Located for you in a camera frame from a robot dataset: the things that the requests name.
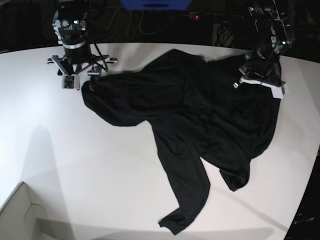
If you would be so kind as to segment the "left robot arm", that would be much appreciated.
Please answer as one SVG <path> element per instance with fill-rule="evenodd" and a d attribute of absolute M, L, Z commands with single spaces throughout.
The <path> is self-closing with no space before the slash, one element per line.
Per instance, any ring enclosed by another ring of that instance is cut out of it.
<path fill-rule="evenodd" d="M 283 99 L 288 89 L 282 80 L 280 56 L 295 42 L 294 1 L 250 0 L 248 11 L 254 20 L 258 42 L 245 54 L 245 64 L 239 68 L 240 80 L 233 83 L 259 85 L 271 90 L 275 99 Z"/>

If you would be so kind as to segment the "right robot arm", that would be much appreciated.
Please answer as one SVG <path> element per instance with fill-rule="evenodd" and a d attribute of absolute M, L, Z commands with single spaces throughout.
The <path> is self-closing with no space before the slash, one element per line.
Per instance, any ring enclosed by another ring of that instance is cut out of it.
<path fill-rule="evenodd" d="M 108 71 L 108 64 L 117 58 L 102 54 L 90 32 L 90 2 L 88 0 L 59 0 L 52 19 L 52 28 L 57 43 L 63 47 L 64 55 L 52 55 L 47 64 L 58 68 L 63 89 L 81 88 L 81 73 L 86 72 L 93 80 Z"/>

